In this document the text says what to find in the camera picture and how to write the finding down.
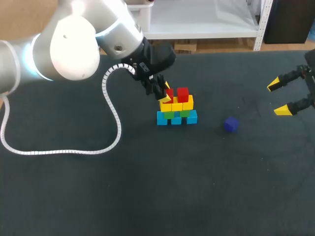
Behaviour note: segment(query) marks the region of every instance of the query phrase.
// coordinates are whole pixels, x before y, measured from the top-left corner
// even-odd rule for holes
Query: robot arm
[[[308,65],[300,65],[296,70],[293,70],[287,74],[279,75],[267,88],[270,92],[280,89],[288,83],[302,78],[307,85],[309,94],[306,98],[303,98],[297,102],[290,102],[282,107],[275,109],[275,113],[278,116],[293,116],[298,112],[309,108],[315,107],[315,50],[312,50],[305,54],[305,59]]]
[[[41,34],[0,41],[0,94],[14,88],[19,69],[19,84],[87,79],[98,68],[99,46],[133,66],[147,94],[167,99],[167,83],[157,74],[174,63],[175,53],[170,45],[149,44],[123,0],[59,0]]]

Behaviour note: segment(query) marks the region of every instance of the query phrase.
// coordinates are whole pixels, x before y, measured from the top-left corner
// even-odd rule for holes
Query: black mat
[[[22,150],[101,149],[116,125],[95,78],[11,97],[7,141]],[[178,56],[165,77],[194,95],[199,124],[156,126],[158,103],[124,71],[109,80],[123,124],[100,156],[19,156],[0,145],[1,236],[314,235],[315,110],[277,117],[302,80],[269,93],[303,52]],[[236,134],[222,123],[240,121]]]

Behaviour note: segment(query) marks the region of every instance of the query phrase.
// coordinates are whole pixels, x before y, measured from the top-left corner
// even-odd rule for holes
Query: white shelf
[[[246,0],[156,0],[148,39],[257,37]]]

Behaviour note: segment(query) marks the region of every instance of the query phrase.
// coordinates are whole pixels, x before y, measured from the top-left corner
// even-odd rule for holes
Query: white cable
[[[128,65],[128,64],[117,64],[112,66],[111,68],[108,69],[108,71],[105,73],[103,80],[102,80],[102,90],[103,90],[103,94],[104,97],[106,99],[106,102],[110,108],[110,110],[112,111],[114,118],[116,120],[116,124],[117,124],[117,136],[116,139],[114,140],[114,142],[108,146],[105,149],[102,150],[96,150],[96,151],[83,151],[83,150],[51,150],[51,151],[19,151],[16,150],[14,148],[12,148],[5,140],[5,128],[6,128],[6,124],[8,122],[9,119],[9,114],[10,114],[10,104],[9,104],[9,100],[7,98],[7,96],[2,95],[2,98],[4,100],[4,106],[5,106],[5,112],[4,112],[4,118],[2,121],[2,125],[1,125],[1,130],[0,130],[0,138],[1,138],[1,142],[4,145],[4,147],[6,149],[8,149],[9,151],[19,154],[19,155],[48,155],[48,154],[61,154],[61,153],[73,153],[73,154],[84,154],[84,155],[97,155],[97,154],[102,154],[105,152],[110,151],[111,149],[113,149],[117,143],[120,140],[120,137],[122,135],[122,125],[121,122],[119,120],[118,114],[108,96],[107,93],[107,89],[106,89],[106,83],[107,83],[107,79],[108,77],[111,75],[111,73],[113,73],[115,70],[120,69],[120,68],[125,68],[127,69],[131,74],[135,74],[135,70],[132,66]]]
[[[12,87],[12,89],[7,94],[7,95],[9,95],[9,94],[13,93],[20,84],[21,66],[20,66],[20,61],[19,61],[18,55],[16,54],[16,51],[15,51],[14,47],[12,46],[12,44],[10,44],[8,41],[4,41],[4,40],[0,40],[0,42],[4,43],[10,49],[12,56],[14,58],[14,62],[15,62],[15,71],[16,71],[15,82],[14,82],[14,86]]]

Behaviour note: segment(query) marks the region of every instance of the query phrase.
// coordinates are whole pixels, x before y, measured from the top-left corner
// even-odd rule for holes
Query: blue block
[[[167,125],[167,119],[164,119],[163,112],[157,112],[157,125]]]
[[[182,118],[179,115],[179,112],[175,112],[175,118],[171,120],[172,125],[180,125],[182,124]]]
[[[234,117],[229,117],[225,122],[224,122],[224,129],[227,132],[233,133],[237,130],[239,125],[239,122],[237,119]]]
[[[187,124],[197,124],[198,115],[196,110],[190,111],[190,116],[187,117]]]

